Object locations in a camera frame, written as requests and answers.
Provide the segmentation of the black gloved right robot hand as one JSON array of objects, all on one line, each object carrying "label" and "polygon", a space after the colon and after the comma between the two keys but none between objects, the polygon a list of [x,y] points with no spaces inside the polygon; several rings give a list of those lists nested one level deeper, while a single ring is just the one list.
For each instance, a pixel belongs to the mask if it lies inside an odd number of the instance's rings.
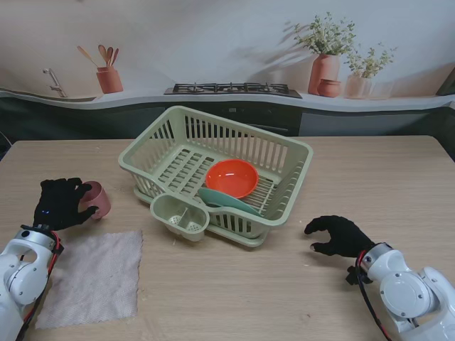
[{"label": "black gloved right robot hand", "polygon": [[315,242],[311,248],[327,256],[339,255],[356,258],[362,251],[369,251],[375,243],[351,220],[337,215],[314,218],[307,224],[304,233],[328,232],[330,241]]}]

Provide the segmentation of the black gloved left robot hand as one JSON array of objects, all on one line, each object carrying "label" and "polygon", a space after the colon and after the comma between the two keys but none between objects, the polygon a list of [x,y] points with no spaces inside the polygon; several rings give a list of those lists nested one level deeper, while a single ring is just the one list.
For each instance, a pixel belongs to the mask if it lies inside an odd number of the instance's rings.
[{"label": "black gloved left robot hand", "polygon": [[60,231],[80,225],[95,214],[92,206],[79,211],[79,203],[92,186],[80,178],[60,178],[41,182],[41,196],[33,216],[33,227],[48,226],[51,231]]}]

